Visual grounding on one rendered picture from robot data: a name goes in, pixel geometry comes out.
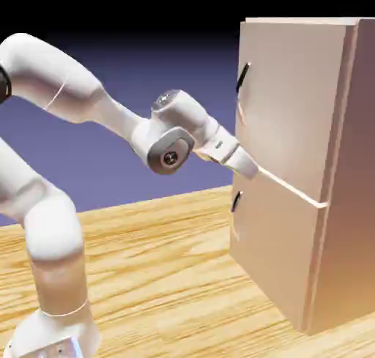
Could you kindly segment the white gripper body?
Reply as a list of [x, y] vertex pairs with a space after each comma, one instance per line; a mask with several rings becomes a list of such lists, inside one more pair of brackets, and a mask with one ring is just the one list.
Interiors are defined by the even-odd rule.
[[246, 179], [252, 179], [259, 171], [258, 164], [240, 145], [233, 151], [223, 165]]

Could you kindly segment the large light wood door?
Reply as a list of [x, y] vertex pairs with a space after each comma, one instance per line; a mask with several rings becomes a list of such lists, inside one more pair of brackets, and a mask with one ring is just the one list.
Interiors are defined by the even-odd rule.
[[315, 206], [335, 135], [356, 18], [248, 18], [238, 136], [265, 174]]

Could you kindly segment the small light wood door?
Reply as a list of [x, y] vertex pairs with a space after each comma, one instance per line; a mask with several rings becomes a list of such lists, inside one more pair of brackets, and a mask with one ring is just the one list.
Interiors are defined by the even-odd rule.
[[233, 180], [230, 254], [299, 331], [304, 330], [317, 223], [327, 204], [311, 204], [259, 174]]

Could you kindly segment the light wood cabinet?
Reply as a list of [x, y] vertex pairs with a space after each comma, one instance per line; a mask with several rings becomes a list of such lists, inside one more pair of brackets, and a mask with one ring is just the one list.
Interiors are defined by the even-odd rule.
[[313, 241], [307, 335], [375, 311], [375, 18], [356, 19]]

